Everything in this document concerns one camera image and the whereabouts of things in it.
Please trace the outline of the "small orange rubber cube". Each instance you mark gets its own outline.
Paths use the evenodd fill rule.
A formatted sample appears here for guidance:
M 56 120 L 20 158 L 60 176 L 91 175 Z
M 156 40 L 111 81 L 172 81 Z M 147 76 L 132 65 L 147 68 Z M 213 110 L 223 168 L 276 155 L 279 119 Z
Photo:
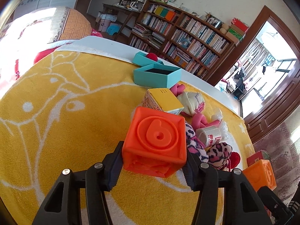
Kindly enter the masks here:
M 259 160 L 243 170 L 255 191 L 267 186 L 271 191 L 277 188 L 275 175 L 269 160 Z

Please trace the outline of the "pink leopard plush toy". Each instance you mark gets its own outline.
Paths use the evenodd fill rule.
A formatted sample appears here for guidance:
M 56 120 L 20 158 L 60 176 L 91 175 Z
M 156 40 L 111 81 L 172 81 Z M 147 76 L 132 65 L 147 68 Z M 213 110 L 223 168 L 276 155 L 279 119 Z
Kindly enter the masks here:
M 232 146 L 225 142 L 213 144 L 205 150 L 204 144 L 196 137 L 192 126 L 185 122 L 186 144 L 188 151 L 197 155 L 203 163 L 208 163 L 217 170 L 228 171 L 231 167 Z

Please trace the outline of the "white red labelled cup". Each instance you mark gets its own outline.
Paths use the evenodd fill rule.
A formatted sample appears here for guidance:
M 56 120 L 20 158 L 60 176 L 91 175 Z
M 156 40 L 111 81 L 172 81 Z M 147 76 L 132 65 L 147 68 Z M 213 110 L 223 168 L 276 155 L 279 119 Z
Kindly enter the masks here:
M 204 145 L 204 148 L 211 147 L 221 142 L 221 132 L 218 127 L 210 126 L 199 128 L 195 132 L 196 137 Z

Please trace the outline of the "large orange rubber cube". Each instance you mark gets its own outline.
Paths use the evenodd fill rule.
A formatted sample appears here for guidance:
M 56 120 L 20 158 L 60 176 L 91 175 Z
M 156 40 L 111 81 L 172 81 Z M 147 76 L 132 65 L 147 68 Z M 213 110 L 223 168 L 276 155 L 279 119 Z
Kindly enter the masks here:
M 122 148 L 127 171 L 168 178 L 187 160 L 185 119 L 137 107 Z

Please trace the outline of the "cream pink sock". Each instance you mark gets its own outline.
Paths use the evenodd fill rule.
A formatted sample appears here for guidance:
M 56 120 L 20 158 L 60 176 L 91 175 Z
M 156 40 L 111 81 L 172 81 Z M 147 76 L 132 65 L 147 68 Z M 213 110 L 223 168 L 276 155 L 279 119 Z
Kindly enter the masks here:
M 190 117 L 193 117 L 197 113 L 201 113 L 206 104 L 204 97 L 199 92 L 183 92 L 177 96 L 177 99 L 184 107 L 181 113 Z

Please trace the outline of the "yellow white carton box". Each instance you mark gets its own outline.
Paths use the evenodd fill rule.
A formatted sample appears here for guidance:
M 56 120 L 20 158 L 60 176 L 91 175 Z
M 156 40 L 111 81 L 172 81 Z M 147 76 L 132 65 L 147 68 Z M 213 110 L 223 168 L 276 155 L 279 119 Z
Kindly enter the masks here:
M 168 88 L 151 88 L 145 93 L 143 107 L 179 115 L 184 109 L 182 103 Z

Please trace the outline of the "pink knotted foam tube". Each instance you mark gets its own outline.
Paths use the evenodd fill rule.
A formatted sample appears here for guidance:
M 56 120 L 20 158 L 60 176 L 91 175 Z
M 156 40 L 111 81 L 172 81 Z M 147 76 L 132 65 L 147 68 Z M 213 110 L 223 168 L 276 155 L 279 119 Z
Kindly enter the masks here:
M 176 83 L 174 86 L 170 88 L 170 91 L 177 97 L 178 95 L 182 94 L 185 90 L 184 84 Z

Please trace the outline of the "teal gift box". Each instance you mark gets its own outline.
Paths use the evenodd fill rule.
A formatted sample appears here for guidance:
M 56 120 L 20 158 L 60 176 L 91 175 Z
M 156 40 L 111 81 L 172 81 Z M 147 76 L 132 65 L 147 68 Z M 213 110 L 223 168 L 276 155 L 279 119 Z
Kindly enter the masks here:
M 181 76 L 181 68 L 162 64 L 150 64 L 133 71 L 134 83 L 149 88 L 171 88 Z

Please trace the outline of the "teal box lid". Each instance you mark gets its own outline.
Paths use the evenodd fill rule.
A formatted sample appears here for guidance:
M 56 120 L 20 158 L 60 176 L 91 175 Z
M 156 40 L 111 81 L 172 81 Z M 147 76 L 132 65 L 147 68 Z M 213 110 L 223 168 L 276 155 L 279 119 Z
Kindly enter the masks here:
M 163 62 L 158 58 L 158 61 L 150 60 L 146 57 L 148 53 L 143 51 L 137 52 L 132 60 L 133 64 L 138 65 L 140 67 L 156 64 L 156 65 L 164 65 Z

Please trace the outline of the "red pompom ball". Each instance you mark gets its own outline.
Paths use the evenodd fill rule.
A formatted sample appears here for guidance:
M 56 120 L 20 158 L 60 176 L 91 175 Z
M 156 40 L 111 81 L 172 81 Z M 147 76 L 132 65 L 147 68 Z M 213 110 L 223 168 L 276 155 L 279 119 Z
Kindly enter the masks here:
M 154 53 L 148 53 L 148 54 L 146 55 L 146 57 L 147 57 L 148 59 L 150 59 L 150 60 L 155 61 L 155 62 L 158 61 L 158 57 L 157 57 L 157 55 L 155 55 Z

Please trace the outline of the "white plastic bag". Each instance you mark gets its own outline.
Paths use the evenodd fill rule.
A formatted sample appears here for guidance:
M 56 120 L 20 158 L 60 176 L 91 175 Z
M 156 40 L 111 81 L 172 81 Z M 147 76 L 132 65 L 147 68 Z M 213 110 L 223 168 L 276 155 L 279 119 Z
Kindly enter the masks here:
M 211 121 L 218 121 L 217 127 L 221 133 L 221 141 L 226 142 L 230 137 L 228 125 L 224 121 L 223 113 L 220 108 L 216 109 L 215 113 L 211 116 Z

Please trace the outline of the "red tin storage box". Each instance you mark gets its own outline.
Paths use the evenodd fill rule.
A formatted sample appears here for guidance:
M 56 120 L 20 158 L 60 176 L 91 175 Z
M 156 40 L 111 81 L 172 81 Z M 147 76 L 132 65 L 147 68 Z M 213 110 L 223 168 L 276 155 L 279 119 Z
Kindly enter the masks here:
M 271 156 L 265 150 L 260 150 L 254 153 L 253 155 L 247 158 L 247 165 L 250 167 L 254 163 L 258 162 L 259 160 L 269 160 L 271 161 Z

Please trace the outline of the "brown wooden door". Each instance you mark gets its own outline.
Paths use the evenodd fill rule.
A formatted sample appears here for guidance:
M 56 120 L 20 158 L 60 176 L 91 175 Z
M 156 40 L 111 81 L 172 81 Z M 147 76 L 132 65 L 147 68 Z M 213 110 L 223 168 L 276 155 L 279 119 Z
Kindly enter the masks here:
M 262 107 L 245 119 L 248 135 L 256 143 L 280 125 L 299 106 L 299 60 Z

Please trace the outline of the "yellow duck pattern towel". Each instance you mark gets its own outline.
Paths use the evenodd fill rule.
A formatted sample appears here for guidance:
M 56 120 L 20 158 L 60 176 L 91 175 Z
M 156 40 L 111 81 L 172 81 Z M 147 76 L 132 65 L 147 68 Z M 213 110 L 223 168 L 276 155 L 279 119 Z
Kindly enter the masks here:
M 1 199 L 31 224 L 63 169 L 86 170 L 125 139 L 146 89 L 134 64 L 56 51 L 1 99 Z M 190 224 L 198 193 L 178 171 L 163 179 L 122 170 L 106 194 L 114 224 Z

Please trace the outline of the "wooden bookshelf with books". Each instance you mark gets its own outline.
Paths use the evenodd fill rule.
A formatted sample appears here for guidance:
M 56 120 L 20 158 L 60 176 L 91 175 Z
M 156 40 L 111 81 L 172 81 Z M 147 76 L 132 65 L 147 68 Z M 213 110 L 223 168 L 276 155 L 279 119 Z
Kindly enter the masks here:
M 132 29 L 129 46 L 174 63 L 208 81 L 234 48 L 212 24 L 154 0 L 147 0 Z

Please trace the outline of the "red floral bed quilt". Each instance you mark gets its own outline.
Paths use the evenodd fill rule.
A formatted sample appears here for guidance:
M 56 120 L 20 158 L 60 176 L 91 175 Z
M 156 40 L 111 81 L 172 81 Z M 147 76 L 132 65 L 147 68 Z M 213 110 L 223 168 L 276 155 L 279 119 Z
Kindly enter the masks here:
M 56 48 L 76 40 L 59 40 L 68 7 L 48 7 L 34 10 L 1 30 L 1 95 L 35 63 Z M 91 36 L 101 37 L 92 28 Z

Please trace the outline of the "stacked gift boxes on shelf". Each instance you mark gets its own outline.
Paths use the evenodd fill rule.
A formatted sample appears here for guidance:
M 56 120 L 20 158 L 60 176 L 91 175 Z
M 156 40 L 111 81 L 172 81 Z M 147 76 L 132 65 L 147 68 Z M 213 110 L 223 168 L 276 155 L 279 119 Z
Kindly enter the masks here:
M 219 30 L 237 46 L 244 39 L 248 29 L 249 26 L 247 24 L 237 18 L 233 18 L 230 25 L 222 23 Z

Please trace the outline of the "orange plaid pillow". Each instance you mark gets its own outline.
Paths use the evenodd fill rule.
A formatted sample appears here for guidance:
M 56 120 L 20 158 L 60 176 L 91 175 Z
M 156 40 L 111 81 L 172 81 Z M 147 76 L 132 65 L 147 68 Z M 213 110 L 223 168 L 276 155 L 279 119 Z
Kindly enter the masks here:
M 59 40 L 79 40 L 92 34 L 90 22 L 79 11 L 69 9 Z

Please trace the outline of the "blue plastic stool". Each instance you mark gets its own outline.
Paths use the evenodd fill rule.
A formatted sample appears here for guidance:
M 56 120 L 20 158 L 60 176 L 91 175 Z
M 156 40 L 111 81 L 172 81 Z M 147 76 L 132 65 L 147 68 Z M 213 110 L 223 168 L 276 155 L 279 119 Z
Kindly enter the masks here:
M 121 25 L 120 24 L 117 24 L 117 23 L 111 23 L 110 26 L 107 28 L 107 33 L 110 35 L 110 36 L 113 36 L 114 34 L 117 34 L 119 32 L 121 28 Z

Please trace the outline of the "dark wooden desk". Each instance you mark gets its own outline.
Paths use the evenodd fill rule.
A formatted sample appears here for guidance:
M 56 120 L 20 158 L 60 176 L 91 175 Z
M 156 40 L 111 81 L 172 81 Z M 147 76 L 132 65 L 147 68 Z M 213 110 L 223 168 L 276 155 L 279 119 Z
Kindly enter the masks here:
M 102 13 L 116 16 L 116 21 L 113 23 L 119 26 L 119 30 L 112 36 L 108 35 L 108 38 L 127 44 L 140 12 L 121 8 L 115 5 L 103 4 Z

